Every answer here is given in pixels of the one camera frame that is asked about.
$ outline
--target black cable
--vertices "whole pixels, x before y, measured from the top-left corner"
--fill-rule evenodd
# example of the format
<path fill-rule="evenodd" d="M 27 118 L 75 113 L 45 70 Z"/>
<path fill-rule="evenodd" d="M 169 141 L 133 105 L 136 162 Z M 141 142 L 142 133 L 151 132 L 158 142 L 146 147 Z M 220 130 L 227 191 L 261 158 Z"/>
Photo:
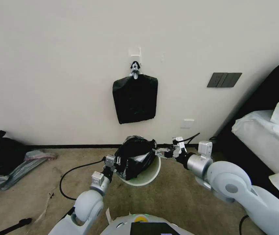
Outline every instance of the black cable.
<path fill-rule="evenodd" d="M 240 223 L 238 224 L 238 232 L 240 233 L 240 235 L 242 235 L 242 224 L 246 218 L 248 218 L 248 215 L 243 216 L 240 220 Z"/>
<path fill-rule="evenodd" d="M 194 139 L 196 136 L 198 136 L 200 133 L 197 133 L 196 135 L 193 135 L 192 137 L 190 137 L 190 138 L 187 138 L 187 139 L 185 139 L 185 140 L 180 140 L 180 141 L 176 141 L 176 140 L 174 140 L 173 141 L 173 144 L 178 144 L 178 143 L 181 143 L 181 142 L 185 142 L 185 141 L 188 141 L 189 140 L 189 142 L 187 143 L 187 144 L 189 144 L 190 142 L 191 142 L 191 140 L 192 139 Z"/>
<path fill-rule="evenodd" d="M 78 169 L 78 168 L 81 168 L 81 167 L 84 167 L 84 166 L 94 165 L 94 164 L 97 164 L 97 163 L 100 163 L 100 162 L 104 161 L 105 159 L 106 159 L 106 158 L 103 157 L 103 159 L 100 160 L 100 161 L 98 161 L 98 162 L 88 163 L 88 164 L 85 164 L 85 165 L 80 165 L 80 166 L 74 167 L 74 168 L 72 168 L 71 170 L 68 170 L 66 173 L 64 173 L 64 175 L 61 177 L 60 183 L 59 183 L 60 193 L 61 193 L 64 197 L 66 197 L 67 199 L 70 199 L 70 200 L 75 201 L 76 198 L 69 197 L 69 196 L 65 195 L 64 192 L 62 191 L 61 184 L 62 184 L 63 178 L 64 178 L 68 173 L 70 173 L 71 171 L 73 171 L 73 170 L 75 170 L 75 169 Z"/>

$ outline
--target baseboard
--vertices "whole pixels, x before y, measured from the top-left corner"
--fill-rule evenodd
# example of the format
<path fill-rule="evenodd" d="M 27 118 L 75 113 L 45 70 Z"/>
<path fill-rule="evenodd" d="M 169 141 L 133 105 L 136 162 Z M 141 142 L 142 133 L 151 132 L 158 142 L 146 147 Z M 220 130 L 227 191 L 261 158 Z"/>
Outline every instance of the baseboard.
<path fill-rule="evenodd" d="M 32 149 L 117 149 L 121 145 L 28 145 Z M 168 144 L 158 144 L 159 148 L 166 148 Z M 186 148 L 197 148 L 198 144 L 186 144 Z"/>

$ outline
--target floor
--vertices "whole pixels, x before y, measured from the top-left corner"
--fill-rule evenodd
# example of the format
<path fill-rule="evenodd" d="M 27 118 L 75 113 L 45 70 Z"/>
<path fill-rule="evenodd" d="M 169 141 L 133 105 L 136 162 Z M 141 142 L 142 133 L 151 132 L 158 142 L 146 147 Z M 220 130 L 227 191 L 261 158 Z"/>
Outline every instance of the floor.
<path fill-rule="evenodd" d="M 56 152 L 58 159 L 44 162 L 12 188 L 0 190 L 0 230 L 16 224 L 20 219 L 32 217 L 34 222 L 10 235 L 48 234 L 74 204 L 74 201 L 64 198 L 59 192 L 61 175 L 75 166 L 113 154 L 115 149 L 47 151 Z M 102 166 L 103 163 L 99 163 L 71 172 L 64 179 L 64 192 L 77 197 L 88 190 L 92 173 L 101 171 Z M 105 209 L 89 234 L 100 234 L 108 225 L 105 215 L 108 207 L 113 219 L 128 215 L 129 212 L 152 214 L 196 235 L 238 234 L 238 223 L 246 214 L 238 203 L 226 204 L 199 186 L 193 175 L 172 159 L 162 159 L 159 175 L 146 186 L 127 185 L 114 175 L 104 203 Z M 250 219 L 243 223 L 242 232 L 243 235 L 263 234 Z"/>

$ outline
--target white bedding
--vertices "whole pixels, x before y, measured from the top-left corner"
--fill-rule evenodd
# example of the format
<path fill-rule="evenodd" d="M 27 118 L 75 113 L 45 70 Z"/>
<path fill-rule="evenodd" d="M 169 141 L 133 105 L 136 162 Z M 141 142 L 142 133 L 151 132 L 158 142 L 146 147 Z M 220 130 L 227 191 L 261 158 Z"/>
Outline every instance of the white bedding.
<path fill-rule="evenodd" d="M 237 120 L 232 132 L 276 173 L 269 179 L 279 190 L 279 125 L 270 122 L 271 115 L 272 110 L 252 112 Z"/>
<path fill-rule="evenodd" d="M 279 125 L 272 110 L 255 111 L 238 119 L 232 132 L 274 173 L 279 173 Z"/>

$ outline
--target white outlet cover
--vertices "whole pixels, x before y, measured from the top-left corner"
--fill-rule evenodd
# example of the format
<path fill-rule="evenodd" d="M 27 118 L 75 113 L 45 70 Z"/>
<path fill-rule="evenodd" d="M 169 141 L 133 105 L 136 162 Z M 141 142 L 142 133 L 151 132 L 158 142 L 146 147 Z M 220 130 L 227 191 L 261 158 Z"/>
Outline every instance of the white outlet cover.
<path fill-rule="evenodd" d="M 191 128 L 193 125 L 194 119 L 184 119 L 181 124 L 181 128 Z"/>

